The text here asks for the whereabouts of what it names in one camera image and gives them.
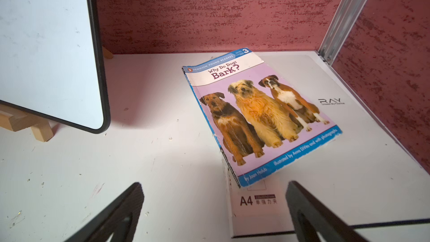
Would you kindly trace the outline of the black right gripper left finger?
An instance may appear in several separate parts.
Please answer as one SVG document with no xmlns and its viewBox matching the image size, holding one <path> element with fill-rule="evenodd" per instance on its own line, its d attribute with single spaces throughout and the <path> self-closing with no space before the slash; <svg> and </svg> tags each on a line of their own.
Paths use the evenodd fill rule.
<svg viewBox="0 0 430 242">
<path fill-rule="evenodd" d="M 131 242 L 143 203 L 142 186 L 135 182 L 67 241 Z"/>
</svg>

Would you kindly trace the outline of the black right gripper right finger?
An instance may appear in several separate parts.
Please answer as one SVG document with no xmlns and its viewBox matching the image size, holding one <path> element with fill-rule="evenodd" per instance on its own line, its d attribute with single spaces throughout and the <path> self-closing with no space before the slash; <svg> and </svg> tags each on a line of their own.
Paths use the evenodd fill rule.
<svg viewBox="0 0 430 242">
<path fill-rule="evenodd" d="M 286 201 L 300 242 L 366 241 L 297 181 L 289 182 Z"/>
</svg>

